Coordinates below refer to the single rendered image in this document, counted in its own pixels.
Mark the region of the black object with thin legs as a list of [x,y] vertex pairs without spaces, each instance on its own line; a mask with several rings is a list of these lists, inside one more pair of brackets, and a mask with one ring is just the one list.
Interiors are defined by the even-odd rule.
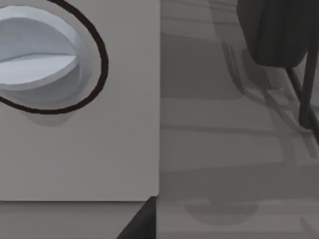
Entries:
[[311,105],[319,58],[319,0],[237,0],[237,17],[250,56],[282,68],[300,102],[298,121],[319,145],[319,119]]

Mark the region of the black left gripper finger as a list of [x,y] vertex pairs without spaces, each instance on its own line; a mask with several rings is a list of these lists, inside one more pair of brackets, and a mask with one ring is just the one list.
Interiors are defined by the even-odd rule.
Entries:
[[157,239],[157,198],[150,197],[116,239]]

